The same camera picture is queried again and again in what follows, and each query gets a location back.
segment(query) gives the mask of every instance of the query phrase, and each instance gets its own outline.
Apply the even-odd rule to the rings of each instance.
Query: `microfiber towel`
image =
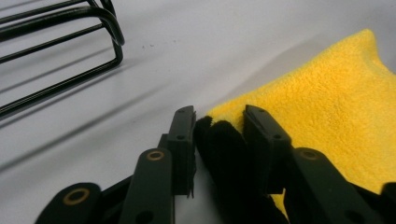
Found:
[[[396,76],[380,61],[372,31],[351,35],[300,68],[211,109],[197,123],[198,150],[207,147],[202,141],[217,123],[242,133],[246,105],[267,110],[294,147],[321,151],[347,181],[375,193],[396,181]],[[284,210],[280,198],[275,203]]]

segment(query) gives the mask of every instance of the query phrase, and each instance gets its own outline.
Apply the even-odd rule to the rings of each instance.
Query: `white background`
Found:
[[[57,1],[2,0],[0,17]],[[396,71],[391,0],[113,0],[126,39],[122,65],[44,104],[0,121],[0,223],[34,223],[77,182],[106,189],[134,172],[174,112],[211,107],[309,61],[369,28]],[[97,23],[69,22],[0,43],[0,56]],[[114,57],[106,31],[0,64],[0,104]],[[176,197],[176,223],[222,223],[197,153],[195,198]]]

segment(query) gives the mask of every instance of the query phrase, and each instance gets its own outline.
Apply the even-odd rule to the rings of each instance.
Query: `white table surface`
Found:
[[[0,17],[59,1],[2,0]],[[0,121],[0,223],[34,223],[49,200],[77,182],[106,189],[134,172],[174,112],[211,107],[309,61],[369,28],[396,71],[393,0],[113,0],[126,44],[120,67]],[[0,56],[94,19],[0,43]],[[99,31],[0,65],[0,104],[114,57]],[[222,223],[197,154],[195,198],[176,197],[176,223]]]

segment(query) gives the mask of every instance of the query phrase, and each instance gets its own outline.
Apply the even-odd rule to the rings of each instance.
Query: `black wire rack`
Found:
[[[100,0],[99,6],[94,0],[70,0],[54,4],[47,7],[40,7],[25,11],[19,14],[7,16],[0,19],[0,43],[10,39],[28,35],[40,30],[50,28],[69,21],[84,18],[97,18],[99,24],[76,31],[69,35],[64,35],[47,41],[45,43],[14,52],[0,58],[0,64],[18,59],[31,53],[47,49],[63,42],[87,35],[89,33],[105,28],[110,34],[115,58],[109,62],[96,66],[76,76],[58,82],[40,91],[36,91],[6,105],[0,106],[0,120],[9,118],[25,109],[42,103],[58,94],[69,91],[72,88],[99,77],[104,72],[118,66],[123,58],[121,46],[124,38],[116,18],[116,12],[110,0]],[[76,6],[77,4],[88,3],[87,6]]]

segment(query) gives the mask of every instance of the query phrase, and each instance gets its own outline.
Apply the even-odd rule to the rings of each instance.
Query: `metal wire frame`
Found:
[[[17,22],[0,28],[0,42],[4,42],[9,39],[16,38],[18,36],[28,35],[30,33],[37,32],[39,30],[50,28],[52,26],[66,23],[69,21],[74,21],[89,17],[95,17],[101,21],[100,24],[74,32],[73,34],[65,35],[53,39],[51,41],[48,41],[46,43],[36,45],[29,49],[24,49],[12,54],[8,54],[0,58],[0,64],[9,62],[14,59],[18,59],[25,55],[40,51],[42,49],[50,48],[54,45],[61,44],[68,40],[92,33],[102,28],[107,29],[107,31],[111,35],[112,45],[115,52],[115,58],[107,63],[103,63],[79,75],[70,77],[64,81],[49,86],[41,91],[36,91],[30,95],[22,97],[21,99],[13,101],[9,104],[2,105],[0,107],[0,120],[9,118],[27,108],[42,103],[58,94],[61,94],[65,91],[69,91],[70,89],[90,79],[102,75],[105,71],[115,68],[121,63],[123,58],[121,46],[124,44],[125,41],[120,26],[116,19],[114,7],[110,0],[101,0],[103,8],[99,7],[94,2],[94,0],[71,0],[48,7],[42,7],[42,8],[30,10],[9,17],[4,17],[0,19],[0,24],[6,24],[11,21],[26,19],[42,13],[51,12],[52,10],[55,9],[70,7],[82,2],[87,2],[89,6],[72,7],[69,9],[64,9],[61,11],[50,13],[44,16],[39,16],[27,21]]]

